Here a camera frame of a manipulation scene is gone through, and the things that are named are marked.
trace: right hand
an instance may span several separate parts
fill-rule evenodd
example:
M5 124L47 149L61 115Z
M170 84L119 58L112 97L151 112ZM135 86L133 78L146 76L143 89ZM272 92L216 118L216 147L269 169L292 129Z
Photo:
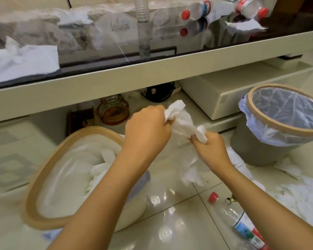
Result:
M225 142L222 136L214 132L206 132L208 141L202 144L195 135L191 136L190 141L196 148L198 154L213 173L233 167L228 157Z

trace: left hand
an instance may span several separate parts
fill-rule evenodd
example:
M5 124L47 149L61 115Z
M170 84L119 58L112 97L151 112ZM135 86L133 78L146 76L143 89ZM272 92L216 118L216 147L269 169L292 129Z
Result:
M122 151L128 152L144 164L147 170L171 137L171 122L165 123L162 105L148 106L133 114L125 125Z

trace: hand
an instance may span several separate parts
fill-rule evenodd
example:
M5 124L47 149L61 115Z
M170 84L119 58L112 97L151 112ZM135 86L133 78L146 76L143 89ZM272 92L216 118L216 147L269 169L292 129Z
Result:
M171 123L164 119L162 105L148 106L134 113L125 125L125 141L122 150L134 155L145 170L166 146L171 137Z
M198 154L213 173L227 169L233 165L228 157L225 142L222 136L214 132L206 132L208 141L202 144L195 135L190 138L191 143L196 148Z

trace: trash bag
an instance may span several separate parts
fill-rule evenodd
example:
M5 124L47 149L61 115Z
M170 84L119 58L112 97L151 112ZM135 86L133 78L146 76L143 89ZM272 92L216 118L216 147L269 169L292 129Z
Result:
M256 112L251 112L246 104L248 94L242 97L239 108L246 115L247 127L259 141L272 146L286 147L313 141L313 134L306 135L307 130L313 130L313 99L281 87L265 85L254 90L252 102ZM258 119L257 110L268 121ZM271 127L269 118L286 125L283 131Z

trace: glass tabletop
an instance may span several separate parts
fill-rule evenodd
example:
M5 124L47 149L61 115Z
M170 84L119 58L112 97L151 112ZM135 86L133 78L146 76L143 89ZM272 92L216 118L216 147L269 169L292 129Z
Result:
M213 16L183 21L180 14L192 2L150 2L146 23L137 22L130 3L0 16L0 49L7 36L20 46L57 46L60 65L50 74L0 82L0 89L313 31L313 14L307 12L273 12L259 20L264 29L237 29L249 19L235 13L234 4L226 1L219 1ZM60 20L67 14L84 14L89 21L63 25Z

